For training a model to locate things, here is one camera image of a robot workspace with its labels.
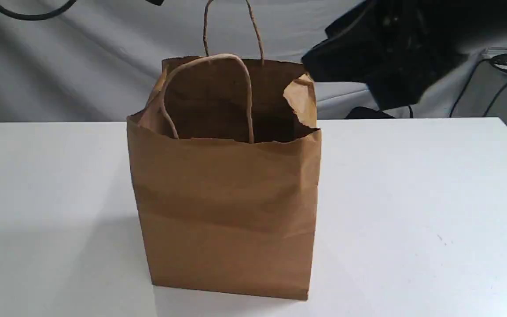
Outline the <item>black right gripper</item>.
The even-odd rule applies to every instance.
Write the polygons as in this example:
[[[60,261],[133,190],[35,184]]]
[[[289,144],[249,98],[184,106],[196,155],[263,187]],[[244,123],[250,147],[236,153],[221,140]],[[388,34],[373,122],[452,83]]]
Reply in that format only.
[[[445,35],[442,0],[365,0],[326,27],[301,61],[316,82],[359,82],[378,107],[418,103],[467,56]]]

